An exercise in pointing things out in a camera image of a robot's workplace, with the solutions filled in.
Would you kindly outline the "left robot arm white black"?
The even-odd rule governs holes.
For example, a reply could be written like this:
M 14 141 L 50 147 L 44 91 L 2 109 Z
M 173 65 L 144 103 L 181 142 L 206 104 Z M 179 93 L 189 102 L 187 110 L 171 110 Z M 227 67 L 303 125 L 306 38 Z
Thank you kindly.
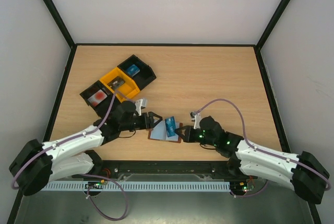
M 28 141 L 9 166 L 11 187 L 30 196 L 55 180 L 100 174 L 103 161 L 94 148 L 119 138 L 123 131 L 153 129 L 162 121 L 161 116 L 140 110 L 141 106 L 124 101 L 78 133 L 50 142 Z

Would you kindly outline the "blue vip card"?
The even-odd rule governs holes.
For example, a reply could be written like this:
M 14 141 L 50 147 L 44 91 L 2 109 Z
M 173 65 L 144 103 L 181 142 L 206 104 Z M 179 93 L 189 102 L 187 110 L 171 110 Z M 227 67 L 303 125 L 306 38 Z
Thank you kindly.
M 165 128 L 167 137 L 175 136 L 176 124 L 173 116 L 165 119 Z

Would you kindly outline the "white red card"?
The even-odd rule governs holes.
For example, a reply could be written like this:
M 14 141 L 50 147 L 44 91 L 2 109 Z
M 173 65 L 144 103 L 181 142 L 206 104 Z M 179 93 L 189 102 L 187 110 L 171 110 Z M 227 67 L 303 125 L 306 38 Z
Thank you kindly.
M 98 106 L 104 99 L 106 99 L 108 96 L 107 94 L 102 91 L 101 89 L 98 90 L 96 93 L 94 93 L 92 96 L 88 98 L 88 102 L 93 106 Z

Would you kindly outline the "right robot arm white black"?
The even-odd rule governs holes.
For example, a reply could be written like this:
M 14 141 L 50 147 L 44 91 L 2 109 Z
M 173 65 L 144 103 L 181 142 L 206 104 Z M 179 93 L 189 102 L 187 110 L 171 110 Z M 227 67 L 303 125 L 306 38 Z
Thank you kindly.
M 175 133 L 186 143 L 213 146 L 228 159 L 226 169 L 230 176 L 255 176 L 276 182 L 293 190 L 301 199 L 320 204 L 324 192 L 331 188 L 329 173 L 309 152 L 300 155 L 275 151 L 226 132 L 208 116 L 198 126 L 183 126 Z

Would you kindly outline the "brown leather card holder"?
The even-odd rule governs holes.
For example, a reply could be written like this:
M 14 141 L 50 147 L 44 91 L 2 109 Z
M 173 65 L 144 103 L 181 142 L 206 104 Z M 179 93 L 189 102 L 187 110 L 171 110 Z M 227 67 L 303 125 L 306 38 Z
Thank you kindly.
M 155 128 L 149 131 L 148 139 L 177 144 L 182 142 L 182 139 L 176 134 L 174 136 L 168 137 L 164 120 L 161 121 Z

